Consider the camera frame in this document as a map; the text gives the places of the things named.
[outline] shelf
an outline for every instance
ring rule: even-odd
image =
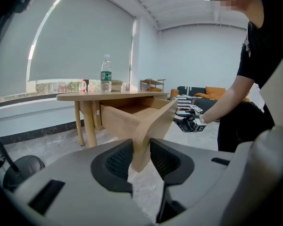
[[[162,82],[153,81],[153,80],[142,81],[142,83],[150,84],[150,81],[151,81],[151,85],[163,85],[164,84]]]

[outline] white wall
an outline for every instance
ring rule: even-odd
[[[253,87],[250,89],[250,93],[247,96],[250,101],[254,102],[256,104],[256,106],[258,106],[258,108],[260,108],[263,111],[263,107],[264,107],[264,100],[262,98],[262,96],[260,95],[260,89],[259,86],[257,84],[254,84]]]
[[[178,86],[229,88],[237,74],[246,30],[188,25],[162,31],[155,76],[166,91]]]
[[[154,78],[158,59],[158,34],[144,18],[133,24],[133,48],[131,67],[131,90],[140,89],[140,80]]]
[[[72,121],[75,121],[72,101],[51,98],[7,105],[0,107],[0,137]]]

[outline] ceiling beam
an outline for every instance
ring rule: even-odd
[[[205,7],[202,7],[199,4],[195,4],[195,3],[190,3],[190,4],[182,4],[182,5],[178,5],[178,6],[169,6],[166,7],[164,9],[161,10],[151,10],[148,9],[151,14],[153,14],[154,16],[159,16],[161,14],[165,14],[165,13],[174,13],[174,12],[178,12],[178,13],[182,13],[181,11],[187,11],[184,13],[185,16],[191,16],[194,14],[194,12],[199,12],[202,13],[203,11],[209,11],[207,10]]]
[[[186,21],[184,23],[171,23],[171,24],[166,24],[166,25],[160,25],[158,31],[164,30],[164,29],[169,29],[169,28],[174,28],[174,27],[179,27],[183,25],[192,25],[192,24],[216,24],[215,21],[205,21],[205,20],[191,20],[191,21]],[[230,25],[230,26],[235,26],[238,28],[242,29],[247,29],[247,24],[243,22],[222,22],[222,25]]]
[[[201,5],[206,6],[205,1],[194,1],[194,0],[165,0],[158,4],[154,4],[152,6],[147,6],[147,9],[151,12],[159,12],[166,9],[170,9],[172,7],[184,6],[184,5]]]

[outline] open drawer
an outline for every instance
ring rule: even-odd
[[[132,138],[132,168],[143,170],[150,160],[152,137],[163,139],[175,112],[177,100],[128,98],[100,102],[102,125],[119,139]]]

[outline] cushion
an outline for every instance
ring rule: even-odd
[[[171,94],[170,94],[170,100],[173,99],[174,96],[177,96],[179,94],[179,90],[177,89],[171,89]]]
[[[156,88],[156,87],[150,87],[150,88],[149,88],[149,91],[158,91],[158,92],[161,92],[162,89],[161,89],[161,88]]]
[[[187,92],[187,89],[189,87],[186,87],[186,86],[179,86],[177,87],[177,89],[179,90],[179,95],[187,95],[188,92]]]
[[[219,100],[224,93],[225,88],[206,86],[206,94],[210,97],[210,99]]]
[[[177,89],[179,90],[179,95],[194,96],[196,93],[206,93],[206,89],[201,87],[179,86]]]
[[[189,87],[189,96],[194,96],[197,93],[205,94],[206,89],[201,87]]]
[[[207,94],[203,94],[203,93],[196,93],[195,96],[197,96],[197,97],[204,97],[206,99],[210,99],[210,97]]]

